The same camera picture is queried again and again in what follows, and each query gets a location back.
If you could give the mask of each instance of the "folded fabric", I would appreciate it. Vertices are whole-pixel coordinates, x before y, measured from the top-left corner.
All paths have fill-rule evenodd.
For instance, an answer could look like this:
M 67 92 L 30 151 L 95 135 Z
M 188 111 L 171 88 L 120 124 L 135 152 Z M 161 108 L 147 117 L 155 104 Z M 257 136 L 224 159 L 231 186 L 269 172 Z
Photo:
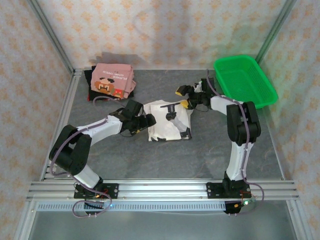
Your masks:
M 92 72 L 91 89 L 126 99 L 136 86 L 133 78 L 134 70 L 129 64 L 98 63 Z
M 97 92 L 97 91 L 92 91 L 91 89 L 91 79 L 92 79 L 92 72 L 95 70 L 96 66 L 92 66 L 91 70 L 85 70 L 84 71 L 84 76 L 86 79 L 87 84 L 89 85 L 88 88 L 88 96 L 87 96 L 87 100 L 88 101 L 93 101 L 96 97 L 100 97 L 100 96 L 104 96 L 104 97 L 109 97 L 109 98 L 113 98 L 113 99 L 120 99 L 117 96 L 113 96 L 113 95 L 109 95 L 109 94 L 105 94 L 105 93 L 101 93 L 101 92 Z M 131 91 L 128 98 L 134 97 L 134 91 Z M 105 98 L 98 98 L 99 101 L 106 101 Z
M 158 100 L 144 105 L 146 114 L 152 114 L 156 124 L 148 128 L 151 142 L 191 139 L 190 116 L 193 110 L 179 102 Z

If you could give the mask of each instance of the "gray floor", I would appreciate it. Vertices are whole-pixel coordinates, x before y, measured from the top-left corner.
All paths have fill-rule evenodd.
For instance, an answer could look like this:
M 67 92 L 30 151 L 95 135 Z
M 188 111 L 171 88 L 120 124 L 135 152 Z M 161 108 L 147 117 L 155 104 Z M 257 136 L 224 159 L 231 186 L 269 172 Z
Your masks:
M 137 86 L 133 99 L 143 104 L 156 100 L 179 101 L 182 98 L 175 95 L 176 89 L 199 82 L 205 75 L 205 70 L 135 70 Z M 117 103 L 104 101 L 97 104 L 101 110 L 97 112 L 87 96 L 88 85 L 82 76 L 69 124 L 90 124 L 104 117 L 101 112 L 108 114 L 119 108 Z M 281 172 L 262 111 L 258 111 L 258 115 L 261 136 L 251 150 L 247 177 L 280 179 Z M 222 179 L 231 153 L 226 117 L 213 110 L 195 110 L 191 115 L 191 131 L 191 140 L 167 142 L 148 142 L 146 130 L 134 137 L 114 135 L 92 146 L 88 164 L 104 179 Z
M 37 212 L 29 240 L 294 240 L 285 201 L 265 201 L 248 214 L 107 212 L 96 219 Z

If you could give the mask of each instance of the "patterned wall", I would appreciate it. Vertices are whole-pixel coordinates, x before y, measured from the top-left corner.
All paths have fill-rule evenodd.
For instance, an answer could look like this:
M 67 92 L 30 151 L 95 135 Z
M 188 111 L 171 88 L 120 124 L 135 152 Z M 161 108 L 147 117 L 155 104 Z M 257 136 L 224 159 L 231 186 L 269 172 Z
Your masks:
M 320 4 L 298 0 L 262 69 L 279 100 L 270 125 L 285 175 L 297 181 L 314 239 L 320 236 Z
M 70 76 L 25 0 L 0 1 L 0 239 L 37 181 Z
M 211 68 L 256 55 L 285 0 L 39 0 L 75 68 Z

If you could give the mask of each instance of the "plastic basket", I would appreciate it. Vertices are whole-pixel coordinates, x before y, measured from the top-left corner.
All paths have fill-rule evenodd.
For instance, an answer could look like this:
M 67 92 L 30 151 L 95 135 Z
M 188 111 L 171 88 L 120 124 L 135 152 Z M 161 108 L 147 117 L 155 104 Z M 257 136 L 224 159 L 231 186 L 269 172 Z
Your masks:
M 214 70 L 223 93 L 242 102 L 254 102 L 257 109 L 274 104 L 278 95 L 256 60 L 248 55 L 220 58 Z

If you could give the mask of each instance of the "floral pattern backdrop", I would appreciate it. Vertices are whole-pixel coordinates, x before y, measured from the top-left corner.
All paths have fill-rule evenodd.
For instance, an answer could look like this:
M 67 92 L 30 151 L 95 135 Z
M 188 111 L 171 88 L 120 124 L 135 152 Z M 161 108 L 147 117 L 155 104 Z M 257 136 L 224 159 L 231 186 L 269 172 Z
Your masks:
M 0 239 L 38 181 L 70 75 L 25 0 L 0 1 Z
M 314 239 L 320 236 L 319 16 L 318 0 L 298 0 L 262 64 L 279 96 L 269 108 L 270 127 Z
M 74 68 L 213 68 L 255 56 L 285 0 L 38 0 Z

